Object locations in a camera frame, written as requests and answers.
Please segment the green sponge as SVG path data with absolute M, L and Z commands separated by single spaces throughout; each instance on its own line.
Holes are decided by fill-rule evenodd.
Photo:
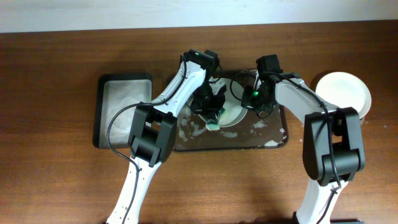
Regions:
M 220 121 L 222 121 L 228 114 L 228 110 L 221 108 L 218 112 L 206 117 L 206 129 L 209 131 L 217 131 L 220 129 Z

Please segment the white plate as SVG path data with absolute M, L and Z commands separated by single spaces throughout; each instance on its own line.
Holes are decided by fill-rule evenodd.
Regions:
M 226 87 L 225 95 L 225 103 L 223 108 L 226 110 L 223 118 L 219 121 L 219 126 L 221 128 L 228 128 L 238 124 L 246 115 L 247 109 L 241 106 L 241 101 L 237 100 L 231 92 L 234 93 L 235 96 L 241 97 L 243 95 L 244 88 L 238 84 L 237 82 L 233 82 L 232 87 L 230 87 L 231 79 L 229 78 L 220 78 L 216 83 L 211 83 L 210 86 L 213 90 L 213 93 L 218 93 L 218 90 L 222 87 Z
M 358 77 L 346 72 L 331 72 L 315 88 L 317 95 L 340 108 L 353 107 L 363 119 L 371 108 L 369 88 Z

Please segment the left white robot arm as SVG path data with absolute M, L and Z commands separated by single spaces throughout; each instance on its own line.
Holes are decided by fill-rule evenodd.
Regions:
M 177 134 L 177 120 L 187 105 L 193 113 L 209 120 L 211 130 L 219 128 L 226 115 L 223 107 L 226 87 L 211 88 L 211 77 L 220 69 L 217 53 L 189 50 L 180 56 L 180 68 L 165 90 L 150 103 L 135 103 L 128 138 L 130 155 L 126 180 L 107 223 L 137 223 L 149 184 L 157 169 L 170 156 Z

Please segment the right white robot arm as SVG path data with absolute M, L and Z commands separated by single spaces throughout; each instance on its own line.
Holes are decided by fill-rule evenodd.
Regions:
M 271 114 L 281 105 L 304 125 L 302 160 L 309 177 L 294 223 L 330 223 L 343 189 L 364 169 L 358 112 L 340 108 L 312 91 L 295 73 L 262 72 L 244 89 L 241 105 Z

